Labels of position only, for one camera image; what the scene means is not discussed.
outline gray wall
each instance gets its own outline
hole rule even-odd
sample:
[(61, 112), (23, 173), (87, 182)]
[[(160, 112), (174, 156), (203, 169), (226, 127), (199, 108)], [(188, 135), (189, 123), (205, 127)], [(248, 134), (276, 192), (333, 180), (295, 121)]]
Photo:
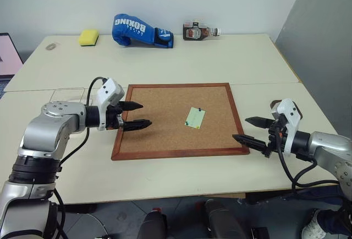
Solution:
[(338, 133), (351, 137), (352, 0), (296, 0), (276, 45)]

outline white wall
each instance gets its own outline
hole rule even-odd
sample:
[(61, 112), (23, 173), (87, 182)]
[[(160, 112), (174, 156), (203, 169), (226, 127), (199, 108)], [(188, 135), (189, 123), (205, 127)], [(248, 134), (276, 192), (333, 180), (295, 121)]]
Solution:
[(110, 34), (113, 17), (128, 13), (180, 34), (185, 19), (201, 19), (225, 34), (267, 32), (276, 40), (295, 0), (0, 0), (0, 32), (19, 51), (52, 34), (97, 28)]

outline shoe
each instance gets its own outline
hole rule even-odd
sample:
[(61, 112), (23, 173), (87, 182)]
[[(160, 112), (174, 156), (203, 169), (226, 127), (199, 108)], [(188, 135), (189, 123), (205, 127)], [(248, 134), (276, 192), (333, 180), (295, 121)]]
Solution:
[(311, 221), (303, 227), (301, 231), (301, 239), (323, 239), (326, 232), (320, 227), (317, 216), (320, 210), (315, 210), (312, 215)]

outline wooden frame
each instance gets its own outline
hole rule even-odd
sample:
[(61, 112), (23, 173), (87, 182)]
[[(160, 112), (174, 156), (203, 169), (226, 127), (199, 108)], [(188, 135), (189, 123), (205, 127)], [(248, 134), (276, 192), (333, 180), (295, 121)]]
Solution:
[[(129, 85), (125, 100), (126, 101), (131, 100), (132, 91), (134, 88), (182, 88), (182, 87), (218, 87), (218, 86), (225, 87), (238, 134), (244, 134), (229, 83)], [(128, 112), (124, 112), (122, 114), (122, 118), (124, 120), (126, 120), (127, 115), (128, 115)], [(115, 144), (113, 147), (113, 153), (111, 156), (112, 160), (249, 154), (249, 149), (243, 145), (241, 145), (241, 147), (233, 147), (233, 148), (208, 148), (208, 149), (187, 149), (187, 150), (167, 150), (167, 151), (155, 151), (155, 152), (122, 153), (122, 152), (120, 152), (120, 147), (121, 147), (122, 139), (123, 139), (122, 137), (123, 137), (123, 131), (118, 130), (117, 135), (116, 135), (116, 139), (115, 139)]]

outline table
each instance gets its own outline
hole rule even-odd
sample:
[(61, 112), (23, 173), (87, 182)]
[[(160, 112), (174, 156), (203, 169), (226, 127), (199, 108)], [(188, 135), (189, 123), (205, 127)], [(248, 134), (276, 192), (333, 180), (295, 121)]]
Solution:
[[(51, 43), (56, 48), (46, 50)], [(100, 36), (94, 47), (80, 47), (78, 36), (48, 36), (5, 91), (88, 88), (96, 76), (112, 77), (124, 87), (129, 84), (298, 82), (266, 34), (223, 35), (216, 40), (194, 42), (175, 35), (172, 49), (139, 43), (123, 47), (110, 35)]]
[[(303, 113), (300, 130), (335, 130), (303, 84), (261, 84), (231, 86), (245, 134), (267, 141), (267, 130), (244, 121), (251, 116), (270, 118), (274, 99), (291, 98)], [(23, 132), (53, 94), (51, 90), (8, 92), (0, 100), (0, 183), (10, 174)], [(66, 154), (78, 146), (85, 134), (71, 136)], [(160, 197), (287, 189), (286, 177), (277, 154), (270, 159), (251, 150), (249, 155), (111, 161), (116, 130), (91, 130), (85, 146), (63, 165), (57, 189), (67, 204), (121, 201)], [(286, 158), (292, 174), (308, 163), (294, 155)], [(302, 182), (333, 179), (316, 168)]]

